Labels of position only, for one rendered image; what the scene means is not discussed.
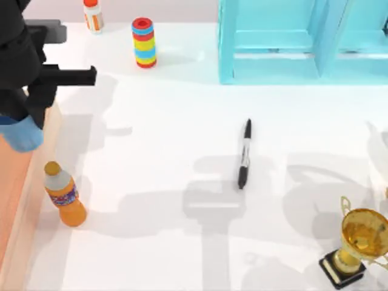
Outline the pale blue-grey rounded box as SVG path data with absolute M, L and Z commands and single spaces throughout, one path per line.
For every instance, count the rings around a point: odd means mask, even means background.
M 0 136 L 13 150 L 20 153 L 34 151 L 44 141 L 43 131 L 30 115 L 20 121 L 0 116 Z

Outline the white bottle with orange cap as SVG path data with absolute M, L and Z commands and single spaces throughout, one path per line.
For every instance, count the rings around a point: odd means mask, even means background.
M 104 27 L 99 0 L 83 0 L 84 18 L 87 28 L 92 33 L 101 33 Z

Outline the stack of coloured rings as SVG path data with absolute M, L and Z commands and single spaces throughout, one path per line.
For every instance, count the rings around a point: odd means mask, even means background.
M 156 46 L 152 20 L 146 17 L 134 19 L 132 36 L 137 65 L 144 69 L 153 67 L 156 64 Z

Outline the shallow salmon-coloured box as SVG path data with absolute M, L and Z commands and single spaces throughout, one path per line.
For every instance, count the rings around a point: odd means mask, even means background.
M 18 153 L 0 138 L 0 291 L 24 291 L 25 274 L 45 194 L 43 168 L 55 155 L 62 123 L 58 104 L 46 111 L 44 143 Z

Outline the orange drink bottle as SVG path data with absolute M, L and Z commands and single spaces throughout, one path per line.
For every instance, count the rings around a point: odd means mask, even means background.
M 87 211 L 79 200 L 72 175 L 56 161 L 49 161 L 44 166 L 44 173 L 44 188 L 58 208 L 61 221 L 69 227 L 80 226 L 86 220 Z

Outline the black marker pen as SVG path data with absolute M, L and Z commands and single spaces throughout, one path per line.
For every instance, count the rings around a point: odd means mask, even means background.
M 249 152 L 250 152 L 250 142 L 252 139 L 252 121 L 248 119 L 246 122 L 246 127 L 244 131 L 243 138 L 243 148 L 242 148 L 242 156 L 241 162 L 239 165 L 238 172 L 238 188 L 242 190 L 247 183 L 248 175 L 249 175 Z

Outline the light blue rack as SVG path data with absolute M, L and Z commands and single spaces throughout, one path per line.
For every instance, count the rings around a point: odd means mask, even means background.
M 388 0 L 219 0 L 223 84 L 388 85 Z

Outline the gold trophy on black base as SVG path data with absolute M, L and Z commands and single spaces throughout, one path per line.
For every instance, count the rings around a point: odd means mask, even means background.
M 341 247 L 319 260 L 337 290 L 364 276 L 363 262 L 388 270 L 388 219 L 373 209 L 353 209 L 346 196 L 341 197 L 341 211 Z

